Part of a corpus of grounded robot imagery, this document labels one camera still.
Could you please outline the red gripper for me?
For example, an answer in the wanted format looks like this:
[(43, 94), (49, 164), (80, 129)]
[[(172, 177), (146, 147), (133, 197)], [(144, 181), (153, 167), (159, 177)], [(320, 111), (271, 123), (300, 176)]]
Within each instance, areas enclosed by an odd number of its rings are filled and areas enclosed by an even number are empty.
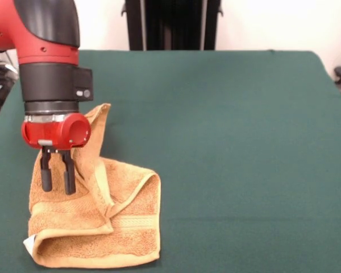
[(91, 135), (89, 121), (81, 113), (27, 115), (21, 127), (24, 141), (32, 148), (42, 148), (40, 158), (41, 185), (45, 192), (52, 190), (52, 174), (49, 167), (51, 152), (46, 148), (61, 151), (65, 164), (64, 182), (65, 193), (72, 195), (76, 192), (74, 161), (70, 150), (87, 144)]

